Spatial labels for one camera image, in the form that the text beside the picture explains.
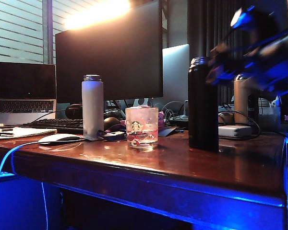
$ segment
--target black thermos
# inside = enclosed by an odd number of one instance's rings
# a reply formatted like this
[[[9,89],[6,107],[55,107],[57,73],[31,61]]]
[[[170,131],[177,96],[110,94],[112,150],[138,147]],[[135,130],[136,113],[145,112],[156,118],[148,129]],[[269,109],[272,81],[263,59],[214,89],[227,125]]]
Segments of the black thermos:
[[[218,152],[217,86],[206,83],[208,58],[191,61],[188,74],[189,146]]]

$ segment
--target black headphones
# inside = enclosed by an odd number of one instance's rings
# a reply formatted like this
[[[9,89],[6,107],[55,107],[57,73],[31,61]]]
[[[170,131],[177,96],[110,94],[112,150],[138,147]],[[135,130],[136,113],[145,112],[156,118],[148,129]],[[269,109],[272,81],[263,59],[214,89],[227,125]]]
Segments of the black headphones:
[[[65,115],[69,119],[82,119],[82,105],[71,104],[65,109]]]

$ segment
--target wooden desk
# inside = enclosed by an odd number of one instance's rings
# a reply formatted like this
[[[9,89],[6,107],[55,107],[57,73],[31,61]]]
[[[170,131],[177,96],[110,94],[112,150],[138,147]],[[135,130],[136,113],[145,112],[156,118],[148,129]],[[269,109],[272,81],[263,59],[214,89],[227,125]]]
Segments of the wooden desk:
[[[0,141],[0,159],[41,137]],[[141,152],[126,142],[25,146],[14,154],[17,174],[79,193],[184,220],[200,229],[286,229],[283,138],[220,140],[220,152],[188,146],[187,133],[159,139]],[[11,171],[10,161],[5,170]]]

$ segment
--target paper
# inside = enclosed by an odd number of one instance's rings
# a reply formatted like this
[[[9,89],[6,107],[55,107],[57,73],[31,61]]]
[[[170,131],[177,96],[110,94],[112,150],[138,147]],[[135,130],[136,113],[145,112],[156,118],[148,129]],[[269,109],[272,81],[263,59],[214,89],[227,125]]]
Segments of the paper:
[[[57,130],[55,128],[22,128],[22,127],[14,127],[13,131],[6,131],[7,133],[13,133],[14,136],[0,136],[1,139],[11,139],[11,138],[22,138],[22,137],[31,137],[38,136],[50,133],[56,133]]]

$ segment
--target white water bottle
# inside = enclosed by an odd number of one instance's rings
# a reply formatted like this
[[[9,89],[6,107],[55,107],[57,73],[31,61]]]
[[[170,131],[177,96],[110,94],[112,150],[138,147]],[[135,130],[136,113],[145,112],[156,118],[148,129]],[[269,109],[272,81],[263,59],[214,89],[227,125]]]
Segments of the white water bottle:
[[[104,129],[104,87],[99,75],[84,75],[82,82],[83,136],[97,140]]]

